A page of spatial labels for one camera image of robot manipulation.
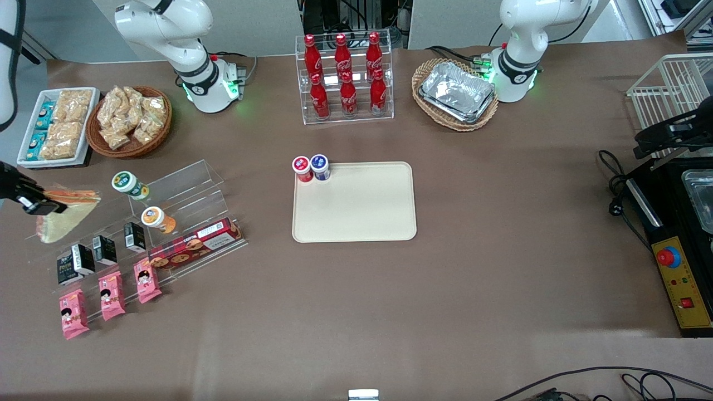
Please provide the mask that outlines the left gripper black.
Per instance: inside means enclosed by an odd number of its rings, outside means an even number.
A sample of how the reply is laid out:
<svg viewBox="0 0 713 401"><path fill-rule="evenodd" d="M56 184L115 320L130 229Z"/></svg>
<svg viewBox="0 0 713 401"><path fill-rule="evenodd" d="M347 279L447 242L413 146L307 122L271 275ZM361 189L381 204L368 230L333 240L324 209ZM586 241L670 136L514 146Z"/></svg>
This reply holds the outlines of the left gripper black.
<svg viewBox="0 0 713 401"><path fill-rule="evenodd" d="M666 148L700 150L711 147L712 100L700 102L697 109L675 116L666 127L648 127L635 135L634 157L642 159Z"/></svg>

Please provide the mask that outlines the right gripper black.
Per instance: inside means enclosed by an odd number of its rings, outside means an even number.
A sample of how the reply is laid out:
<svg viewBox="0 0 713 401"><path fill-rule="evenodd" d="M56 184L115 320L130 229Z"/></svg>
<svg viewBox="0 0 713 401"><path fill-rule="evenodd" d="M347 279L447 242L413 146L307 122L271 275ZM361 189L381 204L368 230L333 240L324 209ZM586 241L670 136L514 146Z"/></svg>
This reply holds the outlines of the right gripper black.
<svg viewBox="0 0 713 401"><path fill-rule="evenodd" d="M22 205L28 215L47 216L51 213L63 213L67 205L46 196L34 193L35 180L21 173L16 167L1 162L1 198L9 199Z"/></svg>

